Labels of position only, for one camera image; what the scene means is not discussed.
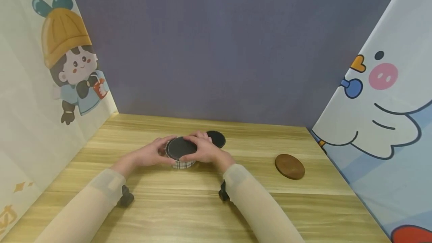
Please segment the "black clamp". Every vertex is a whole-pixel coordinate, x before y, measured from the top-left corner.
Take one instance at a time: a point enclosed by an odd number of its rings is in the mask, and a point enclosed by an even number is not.
[[[134,195],[129,192],[129,188],[124,184],[121,188],[123,196],[118,201],[118,205],[122,208],[127,208],[134,200]]]
[[[221,198],[222,201],[228,201],[230,199],[230,197],[227,194],[227,191],[225,190],[226,185],[227,184],[225,183],[224,180],[222,185],[220,186],[219,197]]]

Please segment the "purple wall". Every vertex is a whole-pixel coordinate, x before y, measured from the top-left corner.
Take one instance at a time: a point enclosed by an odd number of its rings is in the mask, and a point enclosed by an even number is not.
[[[76,0],[120,113],[311,127],[390,0]]]

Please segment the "orange beak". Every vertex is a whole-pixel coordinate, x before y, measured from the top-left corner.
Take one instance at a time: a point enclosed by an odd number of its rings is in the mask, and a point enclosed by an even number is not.
[[[355,57],[354,61],[351,64],[351,67],[353,70],[358,71],[360,73],[365,72],[366,66],[363,65],[363,61],[365,60],[365,57],[363,55],[358,55]]]

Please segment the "beige sleeve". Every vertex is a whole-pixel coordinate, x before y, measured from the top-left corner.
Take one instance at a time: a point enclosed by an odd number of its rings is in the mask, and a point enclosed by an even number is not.
[[[51,221],[35,243],[89,243],[122,197],[125,178],[106,169]]]
[[[243,166],[224,173],[226,192],[260,243],[304,243],[293,223],[273,197]]]

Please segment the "cartoon girl face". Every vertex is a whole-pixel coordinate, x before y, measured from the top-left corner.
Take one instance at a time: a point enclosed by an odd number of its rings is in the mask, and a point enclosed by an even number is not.
[[[60,81],[74,85],[86,80],[97,66],[96,55],[78,46],[66,52],[66,63],[58,77]]]

